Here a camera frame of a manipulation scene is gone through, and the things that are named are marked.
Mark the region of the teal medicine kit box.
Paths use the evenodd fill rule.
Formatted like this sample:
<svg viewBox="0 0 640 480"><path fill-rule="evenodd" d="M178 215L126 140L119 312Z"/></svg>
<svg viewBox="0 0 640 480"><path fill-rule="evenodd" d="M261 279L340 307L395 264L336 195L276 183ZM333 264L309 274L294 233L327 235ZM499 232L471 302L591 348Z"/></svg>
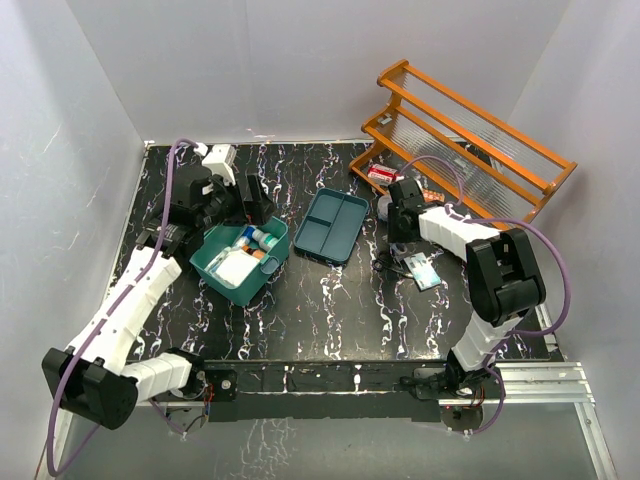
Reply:
<svg viewBox="0 0 640 480"><path fill-rule="evenodd" d="M217 225L190 258L205 283L238 306L247 306L289 255L289 229L279 218L255 229L273 238L265 248L246 235L248 229Z"/></svg>

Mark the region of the blue divided tray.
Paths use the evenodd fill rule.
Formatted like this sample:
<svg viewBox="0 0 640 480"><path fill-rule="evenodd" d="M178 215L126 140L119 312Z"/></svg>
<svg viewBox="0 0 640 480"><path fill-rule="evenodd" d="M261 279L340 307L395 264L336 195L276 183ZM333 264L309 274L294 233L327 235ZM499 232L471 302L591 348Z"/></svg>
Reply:
<svg viewBox="0 0 640 480"><path fill-rule="evenodd" d="M342 265L348 262L369 203L329 188L314 196L294 237L295 249L316 260Z"/></svg>

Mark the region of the white gauze pack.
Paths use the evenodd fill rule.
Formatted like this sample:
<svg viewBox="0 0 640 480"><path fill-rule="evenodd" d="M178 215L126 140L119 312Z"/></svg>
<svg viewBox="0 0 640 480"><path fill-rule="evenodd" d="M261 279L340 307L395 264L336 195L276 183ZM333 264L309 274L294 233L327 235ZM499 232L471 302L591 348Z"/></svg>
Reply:
<svg viewBox="0 0 640 480"><path fill-rule="evenodd" d="M244 250L231 250L211 275L227 288L237 288L258 264L259 259Z"/></svg>

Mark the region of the white bottle green label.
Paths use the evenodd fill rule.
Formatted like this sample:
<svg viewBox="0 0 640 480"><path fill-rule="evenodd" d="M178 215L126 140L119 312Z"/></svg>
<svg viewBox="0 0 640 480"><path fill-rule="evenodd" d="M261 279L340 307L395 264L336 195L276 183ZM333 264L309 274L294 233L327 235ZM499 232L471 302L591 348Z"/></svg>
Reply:
<svg viewBox="0 0 640 480"><path fill-rule="evenodd" d="M270 251L278 242L277 237L258 228L252 231L252 238L266 252Z"/></svg>

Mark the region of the blue labelled spray bottle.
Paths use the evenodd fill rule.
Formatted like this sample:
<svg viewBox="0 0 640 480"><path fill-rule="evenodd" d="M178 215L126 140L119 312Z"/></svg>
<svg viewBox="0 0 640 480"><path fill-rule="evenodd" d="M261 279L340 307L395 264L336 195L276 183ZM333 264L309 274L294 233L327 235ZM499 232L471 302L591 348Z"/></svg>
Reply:
<svg viewBox="0 0 640 480"><path fill-rule="evenodd" d="M245 230L240 234L233 244L234 248L246 250L252 249L251 242L253 241L253 233L255 228L253 226L247 226Z"/></svg>

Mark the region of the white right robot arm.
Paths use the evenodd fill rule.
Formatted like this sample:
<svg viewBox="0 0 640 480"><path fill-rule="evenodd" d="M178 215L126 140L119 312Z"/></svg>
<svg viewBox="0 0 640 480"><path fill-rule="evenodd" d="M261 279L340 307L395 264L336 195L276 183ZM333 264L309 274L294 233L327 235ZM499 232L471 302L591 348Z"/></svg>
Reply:
<svg viewBox="0 0 640 480"><path fill-rule="evenodd" d="M546 298L529 238L521 229L499 230L449 205L426 202L413 179L396 181L388 190L392 242L425 240L466 264L471 319L437 378L453 394L469 396L488 375L485 367L498 345Z"/></svg>

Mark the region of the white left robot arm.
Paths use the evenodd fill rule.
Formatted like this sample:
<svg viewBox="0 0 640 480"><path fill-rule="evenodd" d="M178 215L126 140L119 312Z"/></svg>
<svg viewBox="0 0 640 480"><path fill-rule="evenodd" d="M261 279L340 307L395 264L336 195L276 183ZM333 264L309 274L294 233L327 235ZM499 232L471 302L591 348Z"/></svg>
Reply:
<svg viewBox="0 0 640 480"><path fill-rule="evenodd" d="M165 201L140 232L129 263L111 294L65 349L50 349L42 369L53 408L99 426L122 426L141 401L177 391L200 396L207 376L198 355L171 348L130 364L128 353L169 286L219 225L264 225L275 206L255 173L246 176L250 192L204 166L179 168L167 180Z"/></svg>

